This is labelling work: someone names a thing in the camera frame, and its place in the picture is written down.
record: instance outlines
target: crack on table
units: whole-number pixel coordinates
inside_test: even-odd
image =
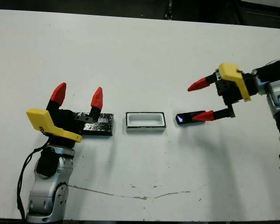
[[[200,190],[201,188],[206,186],[206,184],[201,186],[201,187],[199,187],[198,189],[196,189],[194,191],[187,190],[187,191],[170,192],[170,193],[159,195],[159,196],[156,196],[156,197],[147,197],[147,196],[143,196],[143,197],[134,196],[134,197],[132,197],[132,196],[125,196],[125,195],[115,195],[115,194],[110,194],[110,193],[103,192],[103,191],[92,190],[92,189],[88,189],[88,188],[81,188],[81,187],[77,187],[75,185],[68,185],[68,186],[72,187],[72,188],[80,189],[80,190],[86,190],[86,191],[90,191],[90,192],[94,192],[94,193],[103,194],[103,195],[109,195],[109,196],[115,196],[115,197],[124,197],[124,198],[133,198],[133,199],[140,199],[140,200],[147,200],[147,199],[158,199],[160,197],[164,197],[164,196],[168,196],[168,195],[177,195],[177,194],[191,193],[191,192]]]

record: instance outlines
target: black cable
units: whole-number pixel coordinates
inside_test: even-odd
[[[25,210],[23,207],[22,200],[20,198],[20,190],[22,189],[22,180],[23,180],[24,170],[25,170],[26,166],[28,165],[28,163],[31,161],[32,155],[34,153],[37,153],[37,152],[43,150],[47,146],[47,144],[48,144],[48,140],[42,147],[34,149],[33,152],[29,154],[29,156],[26,158],[26,160],[24,162],[22,171],[20,172],[20,177],[19,177],[18,186],[17,186],[17,204],[18,204],[18,210],[20,210],[20,216],[22,218],[23,223],[25,223]]]

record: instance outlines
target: blue light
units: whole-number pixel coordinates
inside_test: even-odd
[[[183,119],[181,117],[179,117],[179,116],[177,116],[177,117],[178,117],[179,122],[183,121]]]

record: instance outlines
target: black phone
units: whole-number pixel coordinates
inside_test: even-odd
[[[192,118],[200,113],[203,113],[206,111],[194,111],[194,112],[188,112],[188,113],[179,113],[176,115],[176,121],[177,124],[183,125],[183,124],[189,124],[189,123],[197,123],[197,122],[205,122],[205,121],[199,121],[199,120],[192,120]]]

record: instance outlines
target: black floor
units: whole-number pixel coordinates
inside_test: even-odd
[[[240,0],[0,0],[0,9],[280,28],[280,8]]]

